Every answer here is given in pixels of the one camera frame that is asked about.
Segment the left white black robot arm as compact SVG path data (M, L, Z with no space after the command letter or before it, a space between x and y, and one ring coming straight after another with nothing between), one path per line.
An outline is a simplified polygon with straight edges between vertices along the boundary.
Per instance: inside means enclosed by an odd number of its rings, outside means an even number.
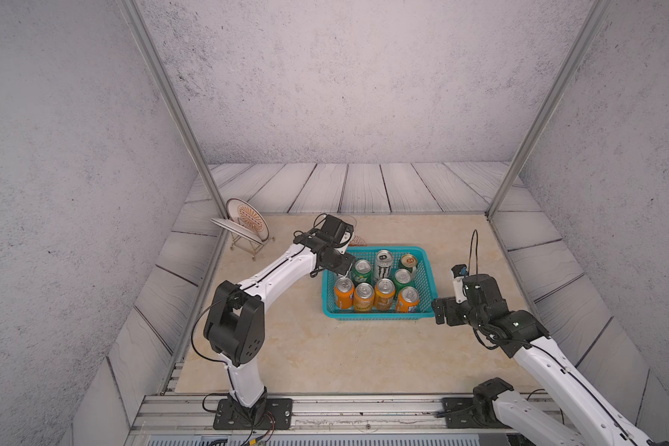
M307 232L296 232L293 243L265 269L237 284L217 286L203 312L203 336L217 354L215 361L226 366L230 400L236 405L252 411L267 401L256 356L264 345L269 307L305 276L349 273L355 261L348 253L353 238L352 224L325 214Z

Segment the white monster energy can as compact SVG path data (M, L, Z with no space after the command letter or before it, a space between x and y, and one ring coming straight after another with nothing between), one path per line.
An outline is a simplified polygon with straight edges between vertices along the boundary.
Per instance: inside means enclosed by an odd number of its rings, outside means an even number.
M386 249L380 250L376 253L374 265L375 282L390 278L391 270L393 268L393 260L394 257L392 252Z

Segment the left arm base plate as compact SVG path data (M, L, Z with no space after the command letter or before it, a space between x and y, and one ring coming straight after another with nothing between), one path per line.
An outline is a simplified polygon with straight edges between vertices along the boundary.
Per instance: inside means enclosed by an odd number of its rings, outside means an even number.
M215 411L215 430L288 430L293 415L292 399L261 398L245 407L233 397L221 400Z

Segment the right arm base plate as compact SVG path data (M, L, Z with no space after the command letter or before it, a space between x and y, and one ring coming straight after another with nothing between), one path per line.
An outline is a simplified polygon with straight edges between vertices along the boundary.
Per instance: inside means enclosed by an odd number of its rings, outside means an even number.
M436 414L445 421L448 429L508 429L494 414L473 397L442 399L442 410Z

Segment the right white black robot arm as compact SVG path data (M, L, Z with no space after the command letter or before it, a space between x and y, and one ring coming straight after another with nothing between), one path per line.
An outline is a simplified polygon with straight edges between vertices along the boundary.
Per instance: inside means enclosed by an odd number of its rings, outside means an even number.
M472 275L465 265L454 266L452 273L455 294L432 303L436 322L468 325L483 347L501 349L535 378L573 426L533 407L501 378L479 384L468 407L445 408L439 418L465 427L510 427L534 445L654 443L582 376L533 314L508 308L494 277Z

